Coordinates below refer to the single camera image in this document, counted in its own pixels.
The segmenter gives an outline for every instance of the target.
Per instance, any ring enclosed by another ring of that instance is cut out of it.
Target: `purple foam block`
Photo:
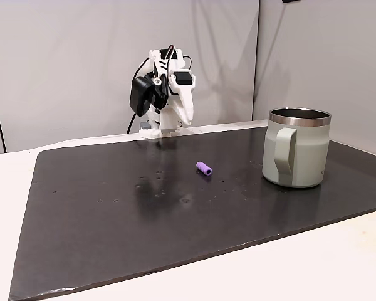
[[[210,176],[212,174],[212,169],[204,164],[203,162],[198,162],[196,164],[196,168],[198,168],[205,176]]]

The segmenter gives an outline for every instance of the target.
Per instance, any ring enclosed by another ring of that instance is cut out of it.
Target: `sage green mug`
[[[321,183],[331,119],[327,112],[307,108],[270,111],[263,176],[286,187],[307,188]]]

